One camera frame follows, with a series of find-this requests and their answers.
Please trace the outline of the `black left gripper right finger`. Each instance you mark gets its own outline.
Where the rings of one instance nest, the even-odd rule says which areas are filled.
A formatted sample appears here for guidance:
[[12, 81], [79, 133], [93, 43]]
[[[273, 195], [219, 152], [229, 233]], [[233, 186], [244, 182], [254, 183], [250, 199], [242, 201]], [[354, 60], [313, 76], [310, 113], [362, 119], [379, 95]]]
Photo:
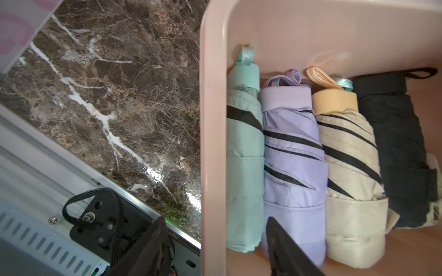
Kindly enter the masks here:
[[273, 217], [267, 221], [266, 237], [272, 276], [323, 276]]

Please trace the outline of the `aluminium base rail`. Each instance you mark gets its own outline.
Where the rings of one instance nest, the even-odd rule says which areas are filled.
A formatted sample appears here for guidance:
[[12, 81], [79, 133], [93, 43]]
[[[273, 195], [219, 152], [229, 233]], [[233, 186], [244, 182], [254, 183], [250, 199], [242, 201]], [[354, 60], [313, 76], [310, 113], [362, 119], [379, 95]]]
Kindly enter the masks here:
[[70, 238], [70, 198], [109, 188], [160, 216], [7, 107], [1, 107], [1, 274], [96, 276], [108, 262]]

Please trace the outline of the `pink plastic storage box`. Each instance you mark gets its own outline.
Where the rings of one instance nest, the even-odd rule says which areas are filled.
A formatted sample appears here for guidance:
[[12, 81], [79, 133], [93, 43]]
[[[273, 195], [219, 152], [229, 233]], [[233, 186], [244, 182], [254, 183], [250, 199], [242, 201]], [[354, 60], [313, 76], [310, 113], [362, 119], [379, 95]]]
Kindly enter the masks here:
[[262, 76], [317, 66], [342, 78], [442, 66], [440, 1], [210, 1], [200, 26], [204, 276], [267, 276], [259, 252], [226, 248], [226, 76], [249, 44]]

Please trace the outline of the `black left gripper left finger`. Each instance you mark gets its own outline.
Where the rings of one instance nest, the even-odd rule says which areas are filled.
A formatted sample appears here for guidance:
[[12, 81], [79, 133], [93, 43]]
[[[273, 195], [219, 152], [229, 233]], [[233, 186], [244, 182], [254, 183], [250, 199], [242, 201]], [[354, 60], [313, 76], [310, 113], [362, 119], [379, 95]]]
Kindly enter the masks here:
[[164, 217], [141, 236], [105, 276], [168, 276], [172, 264], [172, 242]]

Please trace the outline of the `lavender purple umbrella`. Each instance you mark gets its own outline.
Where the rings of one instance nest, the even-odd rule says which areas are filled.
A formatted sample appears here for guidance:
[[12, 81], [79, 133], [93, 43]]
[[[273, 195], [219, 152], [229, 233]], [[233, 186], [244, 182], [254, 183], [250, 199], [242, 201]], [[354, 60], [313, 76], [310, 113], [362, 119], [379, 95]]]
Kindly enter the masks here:
[[320, 142], [311, 88], [298, 70], [269, 78], [259, 92], [265, 137], [264, 219], [284, 228], [320, 267], [326, 256], [329, 165]]

